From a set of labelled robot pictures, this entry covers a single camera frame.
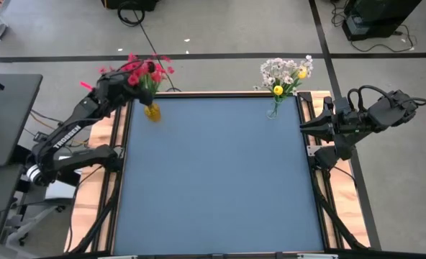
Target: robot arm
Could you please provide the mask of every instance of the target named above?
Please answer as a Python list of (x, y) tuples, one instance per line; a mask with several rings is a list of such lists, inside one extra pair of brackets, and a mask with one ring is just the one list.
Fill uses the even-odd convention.
[(53, 160), (53, 156), (84, 127), (109, 117), (111, 112), (128, 101), (139, 99), (142, 104), (152, 104), (151, 93), (145, 88), (130, 86), (129, 76), (130, 71), (112, 71), (102, 75), (96, 88), (76, 105), (72, 115), (48, 135), (46, 140), (33, 147), (31, 164), (27, 171), (27, 176), (33, 183), (46, 186), (58, 176), (60, 181), (73, 183), (78, 180), (72, 174), (77, 168), (95, 163), (105, 167), (118, 166), (117, 154), (108, 145), (64, 160)]
[[(368, 88), (383, 96), (370, 108), (363, 107), (361, 92)], [(358, 110), (354, 108), (350, 94), (358, 94)], [(379, 133), (388, 127), (407, 123), (416, 115), (419, 106), (426, 105), (426, 99), (410, 97), (400, 90), (386, 93), (375, 86), (361, 86), (351, 89), (348, 97), (332, 102), (324, 98), (321, 115), (300, 126), (301, 132), (318, 137), (327, 142), (334, 141), (334, 146), (322, 147), (315, 153), (319, 167), (330, 170), (339, 158), (347, 160), (352, 157), (355, 144), (372, 132)]]

